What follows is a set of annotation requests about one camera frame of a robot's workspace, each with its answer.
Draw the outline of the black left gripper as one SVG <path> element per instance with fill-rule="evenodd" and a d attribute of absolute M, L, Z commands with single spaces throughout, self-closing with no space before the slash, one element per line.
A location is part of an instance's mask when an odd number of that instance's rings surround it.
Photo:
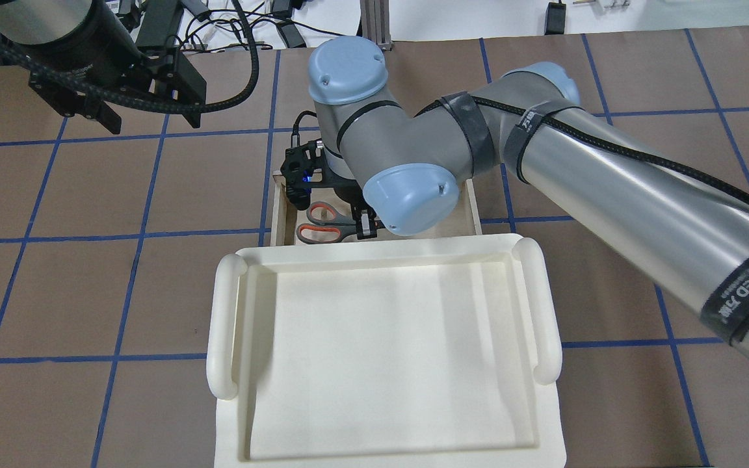
<path fill-rule="evenodd" d="M 68 34 L 47 44 L 29 45 L 29 57 L 78 82 L 116 93 L 132 103 L 201 105 L 206 80 L 179 51 L 179 13 L 143 18 L 137 38 L 113 13 L 87 13 Z M 193 129 L 202 112 L 181 115 Z M 107 104 L 86 106 L 86 119 L 112 135 L 122 131 L 122 118 Z"/>

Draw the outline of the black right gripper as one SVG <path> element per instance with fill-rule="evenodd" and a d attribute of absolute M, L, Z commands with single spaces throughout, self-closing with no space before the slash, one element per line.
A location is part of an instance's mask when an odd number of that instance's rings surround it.
<path fill-rule="evenodd" d="M 306 210 L 311 204 L 313 189 L 332 189 L 339 199 L 352 206 L 356 238 L 377 238 L 378 232 L 386 226 L 378 219 L 375 210 L 365 203 L 359 183 L 351 175 L 346 177 L 334 171 L 329 156 L 321 140 L 286 149 L 282 177 L 288 202 L 297 210 Z"/>

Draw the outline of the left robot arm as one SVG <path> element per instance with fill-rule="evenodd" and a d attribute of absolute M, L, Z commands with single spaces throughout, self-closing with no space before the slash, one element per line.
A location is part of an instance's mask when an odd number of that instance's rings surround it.
<path fill-rule="evenodd" d="M 179 51 L 184 4 L 0 1 L 0 44 L 64 76 L 142 101 L 199 105 L 206 82 Z"/>

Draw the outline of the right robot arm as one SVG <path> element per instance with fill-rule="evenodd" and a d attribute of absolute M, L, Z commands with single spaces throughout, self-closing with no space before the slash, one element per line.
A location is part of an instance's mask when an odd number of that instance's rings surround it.
<path fill-rule="evenodd" d="M 512 70 L 408 116 L 383 51 L 337 36 L 310 54 L 322 149 L 296 136 L 282 166 L 289 202 L 337 189 L 351 232 L 414 236 L 456 207 L 460 185 L 506 166 L 749 359 L 749 193 L 643 148 L 586 112 L 562 66 Z"/>

